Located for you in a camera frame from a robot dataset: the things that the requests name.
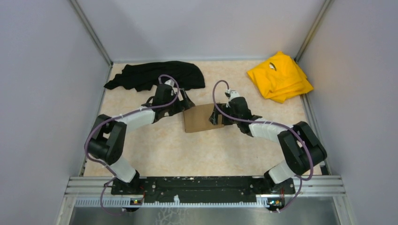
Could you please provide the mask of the brown cardboard paper box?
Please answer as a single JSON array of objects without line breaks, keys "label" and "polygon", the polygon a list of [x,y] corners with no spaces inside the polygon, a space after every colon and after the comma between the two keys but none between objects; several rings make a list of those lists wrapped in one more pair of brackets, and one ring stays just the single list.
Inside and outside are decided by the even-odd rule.
[{"label": "brown cardboard paper box", "polygon": [[212,129],[223,128],[219,123],[213,125],[210,117],[214,110],[214,104],[197,105],[183,112],[184,130],[186,133],[196,133]]}]

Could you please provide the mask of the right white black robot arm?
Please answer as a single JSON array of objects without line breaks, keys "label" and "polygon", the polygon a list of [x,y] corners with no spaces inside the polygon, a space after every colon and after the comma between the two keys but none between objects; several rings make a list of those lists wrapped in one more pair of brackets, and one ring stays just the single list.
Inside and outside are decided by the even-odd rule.
[{"label": "right white black robot arm", "polygon": [[227,103],[215,103],[209,120],[229,126],[236,125],[240,132],[255,138],[264,138],[280,145],[284,160],[265,172],[264,187],[277,193],[283,182],[306,172],[327,158],[327,152],[308,123],[294,125],[267,120],[252,114],[247,101],[235,90],[227,90]]}]

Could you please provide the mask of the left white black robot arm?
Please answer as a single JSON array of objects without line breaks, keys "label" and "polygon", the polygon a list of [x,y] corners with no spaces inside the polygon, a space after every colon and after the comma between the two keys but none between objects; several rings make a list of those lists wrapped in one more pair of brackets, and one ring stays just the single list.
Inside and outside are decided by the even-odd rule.
[{"label": "left white black robot arm", "polygon": [[99,115],[84,144],[88,159],[106,167],[129,194],[137,193],[141,182],[138,171],[122,156],[126,134],[195,106],[174,78],[165,77],[138,109],[114,117]]}]

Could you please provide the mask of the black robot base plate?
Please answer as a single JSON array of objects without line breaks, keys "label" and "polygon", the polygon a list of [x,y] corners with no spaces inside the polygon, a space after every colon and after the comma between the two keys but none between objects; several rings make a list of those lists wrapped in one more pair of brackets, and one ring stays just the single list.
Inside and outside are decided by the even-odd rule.
[{"label": "black robot base plate", "polygon": [[112,195],[143,195],[145,203],[252,203],[257,195],[295,193],[292,178],[272,186],[262,176],[145,177],[111,185]]}]

